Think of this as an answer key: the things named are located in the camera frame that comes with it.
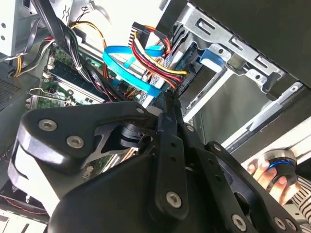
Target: red wire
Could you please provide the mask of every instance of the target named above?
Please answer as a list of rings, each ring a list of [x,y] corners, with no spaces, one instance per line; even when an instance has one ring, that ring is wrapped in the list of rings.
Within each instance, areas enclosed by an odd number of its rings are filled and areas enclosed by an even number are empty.
[[[139,54],[138,54],[137,51],[135,50],[134,44],[132,44],[132,50],[133,50],[134,56],[140,61],[141,57],[139,56]],[[149,66],[148,66],[147,64],[144,63],[144,65],[147,66],[146,68],[147,68],[150,72],[153,73],[153,71],[151,71],[151,70],[148,68]],[[165,81],[167,81],[174,89],[176,89],[176,85],[173,84],[169,79],[167,79],[167,78],[165,77],[165,75],[164,75],[164,76],[163,76],[163,75],[160,75],[160,74],[158,74],[158,75],[161,76]]]
[[[177,80],[179,82],[181,82],[181,78],[179,77],[176,77],[172,74],[167,74],[167,73],[164,73],[162,70],[160,70],[158,67],[156,67],[155,65],[151,64],[148,60],[146,60],[144,57],[140,56],[138,54],[138,52],[136,51],[135,47],[134,47],[134,43],[132,44],[132,50],[133,50],[133,53],[135,53],[134,55],[138,56],[148,67],[151,67],[152,69],[155,69],[157,71],[157,73],[159,73],[161,76],[164,76],[164,77],[169,77],[169,78],[172,78],[174,80]]]
[[[20,210],[23,210],[23,211],[25,211],[25,212],[27,212],[27,213],[29,213],[29,214],[33,214],[33,215],[46,215],[46,214],[47,214],[47,212],[42,212],[42,213],[40,213],[40,212],[32,212],[32,211],[26,210],[26,209],[24,209],[23,207],[20,207],[20,206],[16,205],[15,203],[11,202],[10,200],[8,200],[8,198],[5,198],[5,197],[3,197],[3,198],[4,198],[9,204],[11,204],[12,206],[14,206],[14,207],[16,207],[16,208],[18,208],[18,209],[20,209]]]

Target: wire bundle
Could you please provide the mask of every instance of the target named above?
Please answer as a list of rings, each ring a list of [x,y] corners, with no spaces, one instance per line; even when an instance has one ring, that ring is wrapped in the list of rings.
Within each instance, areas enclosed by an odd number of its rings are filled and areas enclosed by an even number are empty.
[[[86,82],[92,83],[99,92],[106,94],[110,101],[126,101],[124,95],[119,93],[106,79],[103,78],[102,74],[100,74],[96,68],[88,64],[86,60],[80,56],[75,32],[56,17],[50,2],[40,0],[31,1],[59,48],[72,58],[73,63],[82,78]]]
[[[182,81],[184,75],[187,74],[186,71],[176,71],[165,68],[160,65],[157,61],[152,59],[143,49],[141,43],[138,39],[138,33],[134,34],[134,41],[132,43],[132,51],[136,59],[151,73],[158,75],[163,78],[173,89],[177,88],[177,84]]]

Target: connector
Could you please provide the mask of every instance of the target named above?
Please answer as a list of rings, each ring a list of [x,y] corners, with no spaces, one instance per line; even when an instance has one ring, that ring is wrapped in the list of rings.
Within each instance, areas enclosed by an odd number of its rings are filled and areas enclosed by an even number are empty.
[[[139,34],[139,41],[142,45],[143,48],[146,48],[149,35],[150,35],[150,30],[148,30],[145,26],[134,22],[132,25],[131,33],[130,33],[130,38],[128,41],[128,47],[132,47],[132,43],[134,40],[134,33],[137,32]]]
[[[96,5],[94,1],[89,1],[88,4],[86,5],[87,9],[89,11],[95,11],[96,10]]]

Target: blue ring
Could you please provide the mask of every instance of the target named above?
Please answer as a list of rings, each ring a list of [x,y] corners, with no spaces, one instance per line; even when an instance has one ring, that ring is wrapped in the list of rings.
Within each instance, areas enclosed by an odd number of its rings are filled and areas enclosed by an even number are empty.
[[[271,164],[271,165],[268,167],[268,169],[273,168],[274,166],[276,166],[276,165],[278,165],[278,164],[289,164],[289,165],[294,166],[291,162],[288,162],[288,161],[279,161],[279,162],[275,162],[275,163]]]

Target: yellow wire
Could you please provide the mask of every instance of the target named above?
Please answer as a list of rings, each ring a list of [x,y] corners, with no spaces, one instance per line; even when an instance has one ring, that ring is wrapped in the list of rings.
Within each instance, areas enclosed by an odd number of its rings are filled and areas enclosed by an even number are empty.
[[[153,65],[157,66],[158,68],[172,74],[188,74],[186,71],[177,71],[177,70],[172,70],[172,69],[167,69],[166,67],[160,65],[157,63],[152,57],[150,57],[148,54],[145,53],[143,47],[141,46],[140,42],[137,39],[137,32],[134,33],[135,37],[135,42],[138,47],[138,50],[140,53],[142,53]]]
[[[16,71],[15,71],[15,74],[13,75],[13,77],[17,77],[20,72],[21,72],[21,57],[19,56],[17,58]]]
[[[79,25],[82,25],[82,24],[85,24],[85,25],[88,25],[92,28],[94,28],[98,33],[99,35],[101,36],[101,39],[103,40],[103,45],[104,45],[104,48],[106,47],[106,42],[105,42],[105,39],[104,39],[104,35],[102,34],[102,32],[98,29],[98,27],[96,27],[94,24],[92,24],[91,22],[77,22],[75,25],[71,26],[71,28],[76,28],[78,27]]]
[[[22,67],[23,67],[23,57],[22,57],[22,56],[20,56],[20,60],[19,60],[19,72],[18,72],[18,74],[20,74],[20,73],[21,73],[21,69],[22,69]]]

